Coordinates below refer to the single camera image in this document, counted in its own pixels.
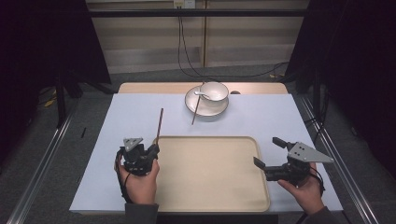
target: white plate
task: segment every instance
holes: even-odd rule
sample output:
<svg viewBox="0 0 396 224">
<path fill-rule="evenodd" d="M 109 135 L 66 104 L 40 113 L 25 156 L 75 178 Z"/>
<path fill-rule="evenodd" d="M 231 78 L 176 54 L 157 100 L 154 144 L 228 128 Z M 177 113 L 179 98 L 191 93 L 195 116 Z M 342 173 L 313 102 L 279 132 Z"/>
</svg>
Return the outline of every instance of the white plate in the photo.
<svg viewBox="0 0 396 224">
<path fill-rule="evenodd" d="M 195 112 L 195 107 L 197 106 L 198 97 L 199 97 L 199 95 L 195 95 L 194 92 L 199 90 L 200 87 L 197 86 L 189 90 L 186 94 L 186 98 L 185 98 L 186 106 L 192 112 Z M 227 108 L 228 103 L 229 103 L 228 97 L 224 99 L 223 103 L 221 103 L 218 106 L 206 104 L 205 100 L 201 99 L 198 105 L 197 115 L 209 117 L 209 116 L 215 116 L 221 114 L 221 112 L 223 112 Z"/>
</svg>

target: tray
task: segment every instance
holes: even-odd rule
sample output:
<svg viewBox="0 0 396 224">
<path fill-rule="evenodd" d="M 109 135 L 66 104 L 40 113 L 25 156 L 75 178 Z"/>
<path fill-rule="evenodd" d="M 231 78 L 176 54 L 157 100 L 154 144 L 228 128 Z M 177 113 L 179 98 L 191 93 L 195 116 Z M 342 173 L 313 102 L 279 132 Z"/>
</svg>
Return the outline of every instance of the tray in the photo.
<svg viewBox="0 0 396 224">
<path fill-rule="evenodd" d="M 256 213 L 270 205 L 256 141 L 245 136 L 160 136 L 160 212 Z"/>
</svg>

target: table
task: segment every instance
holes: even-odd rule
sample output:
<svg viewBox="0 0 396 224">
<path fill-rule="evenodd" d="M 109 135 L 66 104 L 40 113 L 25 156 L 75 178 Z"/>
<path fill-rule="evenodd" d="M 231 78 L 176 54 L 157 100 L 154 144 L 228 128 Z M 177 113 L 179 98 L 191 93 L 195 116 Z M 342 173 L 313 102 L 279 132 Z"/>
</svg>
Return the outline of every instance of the table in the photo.
<svg viewBox="0 0 396 224">
<path fill-rule="evenodd" d="M 70 210 L 81 214 L 123 212 L 124 201 L 118 197 L 120 188 L 117 178 L 111 167 L 103 166 L 103 164 L 113 162 L 113 157 L 123 137 L 140 134 L 145 139 L 143 143 L 150 144 L 152 136 L 156 133 L 157 117 L 161 107 L 164 108 L 162 134 L 202 135 L 205 130 L 206 135 L 252 136 L 257 140 L 262 155 L 266 155 L 264 162 L 270 166 L 284 163 L 287 156 L 286 150 L 281 150 L 272 144 L 273 136 L 290 142 L 301 141 L 313 146 L 292 96 L 285 94 L 287 93 L 286 88 L 279 83 L 224 83 L 230 91 L 240 91 L 242 94 L 230 95 L 229 108 L 215 120 L 198 118 L 192 128 L 192 113 L 184 106 L 184 94 L 200 84 L 123 84 L 120 87 L 120 92 L 133 92 L 133 94 L 119 93 L 113 97 L 102 131 Z M 144 121 L 144 130 L 137 132 L 131 127 L 131 122 L 134 123 L 135 128 L 139 127 L 142 120 Z M 93 172 L 97 174 L 98 169 L 102 176 L 93 178 Z M 326 187 L 323 201 L 330 210 L 343 210 L 322 164 L 318 164 L 318 170 L 323 176 Z M 92 185 L 100 186 L 100 188 L 93 188 Z M 292 196 L 277 183 L 268 182 L 268 189 L 271 205 L 265 214 L 302 211 Z"/>
</svg>

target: sleeve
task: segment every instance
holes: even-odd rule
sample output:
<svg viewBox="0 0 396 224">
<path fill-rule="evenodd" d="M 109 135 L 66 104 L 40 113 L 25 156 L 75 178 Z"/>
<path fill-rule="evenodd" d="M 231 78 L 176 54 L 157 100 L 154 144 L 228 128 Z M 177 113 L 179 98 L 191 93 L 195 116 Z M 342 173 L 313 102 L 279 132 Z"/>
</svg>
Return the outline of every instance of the sleeve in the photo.
<svg viewBox="0 0 396 224">
<path fill-rule="evenodd" d="M 125 204 L 125 217 L 128 224 L 155 224 L 158 204 Z"/>
<path fill-rule="evenodd" d="M 306 219 L 306 224 L 338 224 L 340 223 L 329 211 L 327 207 L 309 216 Z"/>
</svg>

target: white tabletop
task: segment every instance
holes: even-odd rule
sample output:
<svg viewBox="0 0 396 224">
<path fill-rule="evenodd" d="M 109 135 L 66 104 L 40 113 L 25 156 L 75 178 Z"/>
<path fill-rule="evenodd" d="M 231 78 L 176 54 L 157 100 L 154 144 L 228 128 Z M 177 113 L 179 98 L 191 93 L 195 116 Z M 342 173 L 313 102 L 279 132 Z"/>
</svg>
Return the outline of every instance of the white tabletop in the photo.
<svg viewBox="0 0 396 224">
<path fill-rule="evenodd" d="M 214 118 L 197 117 L 194 125 L 191 125 L 193 113 L 184 100 L 184 94 L 115 94 L 70 211 L 124 212 L 125 201 L 120 196 L 113 169 L 116 152 L 123 138 L 143 137 L 142 143 L 151 145 L 157 134 L 161 108 L 164 109 L 161 135 L 251 136 L 257 141 L 267 166 L 279 166 L 287 161 L 287 150 L 272 143 L 274 136 L 313 147 L 289 94 L 230 95 L 230 104 L 222 114 Z M 317 167 L 326 188 L 323 201 L 332 211 L 343 210 L 323 165 Z M 271 205 L 267 213 L 302 211 L 276 182 L 268 182 L 268 191 Z"/>
</svg>

